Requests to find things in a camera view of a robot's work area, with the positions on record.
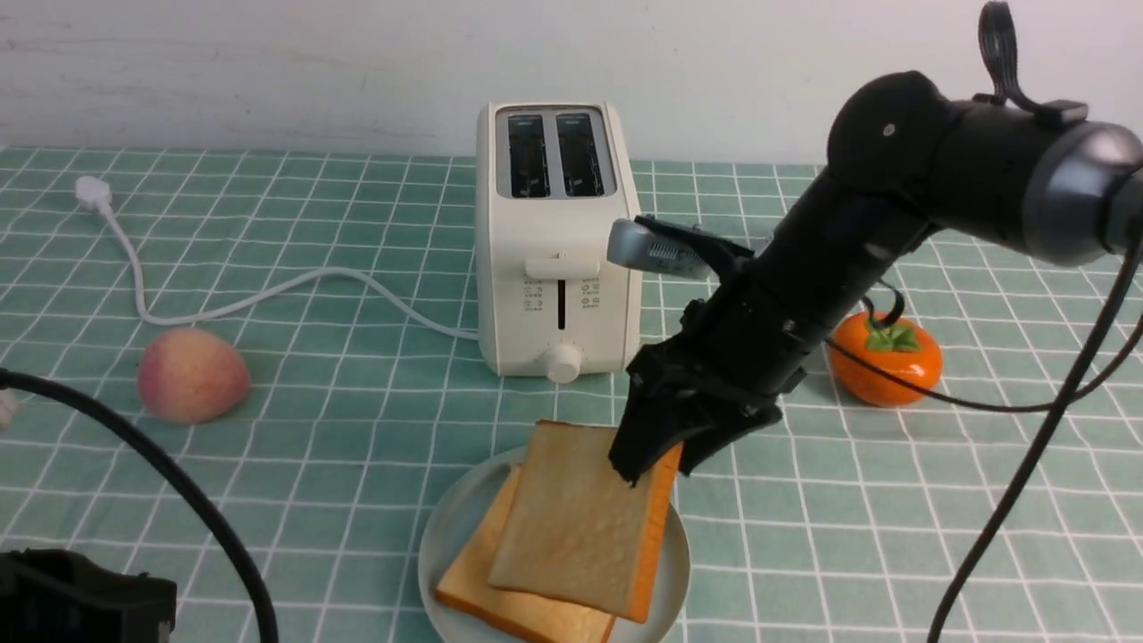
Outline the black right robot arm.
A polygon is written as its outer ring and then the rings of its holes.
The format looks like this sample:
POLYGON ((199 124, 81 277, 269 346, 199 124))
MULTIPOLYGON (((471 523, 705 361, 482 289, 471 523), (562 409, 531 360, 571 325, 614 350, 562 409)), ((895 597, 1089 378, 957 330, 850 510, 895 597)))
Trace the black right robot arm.
POLYGON ((951 101, 908 71, 845 102, 828 163, 760 251, 639 217, 690 243, 719 280, 680 330, 639 349, 613 436, 613 471, 636 483, 680 447, 679 469, 780 420, 804 360, 892 265, 952 230, 1058 267, 1118 254, 1140 263, 1140 139, 1089 121, 975 97, 951 101))

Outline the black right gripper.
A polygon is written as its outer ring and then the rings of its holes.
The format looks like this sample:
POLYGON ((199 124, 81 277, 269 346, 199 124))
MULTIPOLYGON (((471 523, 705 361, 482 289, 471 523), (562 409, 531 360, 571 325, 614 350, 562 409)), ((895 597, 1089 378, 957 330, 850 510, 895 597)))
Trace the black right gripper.
POLYGON ((782 421, 780 396, 840 321, 837 268, 740 270, 693 302, 673 337, 641 347, 608 459, 636 487, 670 449, 692 472, 751 432, 782 421))

